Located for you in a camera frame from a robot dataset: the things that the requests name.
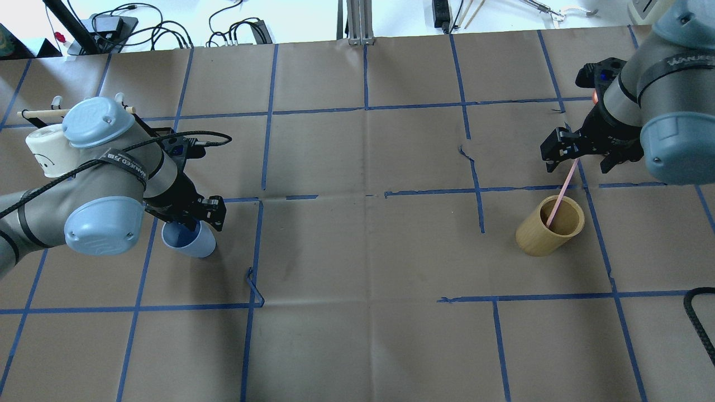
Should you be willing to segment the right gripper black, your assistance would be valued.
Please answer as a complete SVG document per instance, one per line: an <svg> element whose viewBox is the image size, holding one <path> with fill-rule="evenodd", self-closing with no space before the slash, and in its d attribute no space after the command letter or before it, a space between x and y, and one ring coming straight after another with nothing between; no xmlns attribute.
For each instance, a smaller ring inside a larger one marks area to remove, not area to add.
<svg viewBox="0 0 715 402"><path fill-rule="evenodd" d="M556 127L540 145L547 173L559 163L583 155L604 155L600 171L608 174L616 165L638 162L643 157L640 143L642 128L617 120L603 103L597 103L585 117L578 131Z"/></svg>

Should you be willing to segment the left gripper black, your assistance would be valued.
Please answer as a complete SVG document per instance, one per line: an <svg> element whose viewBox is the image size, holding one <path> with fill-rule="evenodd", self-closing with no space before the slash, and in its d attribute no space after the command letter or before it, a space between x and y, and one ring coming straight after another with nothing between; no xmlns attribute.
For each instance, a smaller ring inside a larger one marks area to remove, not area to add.
<svg viewBox="0 0 715 402"><path fill-rule="evenodd" d="M163 242L166 245L190 245L200 234L200 223L189 229L190 221L207 222L215 231L222 232L225 223L224 198L198 194L186 173L178 173L166 191L153 198L145 198L145 212L165 222Z"/></svg>

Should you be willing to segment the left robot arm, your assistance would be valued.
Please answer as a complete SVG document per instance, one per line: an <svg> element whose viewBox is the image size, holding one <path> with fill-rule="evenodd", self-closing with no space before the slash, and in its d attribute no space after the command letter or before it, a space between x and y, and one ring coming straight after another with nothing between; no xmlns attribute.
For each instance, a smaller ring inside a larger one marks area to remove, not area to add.
<svg viewBox="0 0 715 402"><path fill-rule="evenodd" d="M224 199L199 194L184 168L231 137L207 131L154 129L120 102L93 97L66 110L61 124L26 138L51 182L2 196L2 275L26 255L66 245L85 255L118 255L135 247L145 214L164 222L161 236L197 258L216 247Z"/></svg>

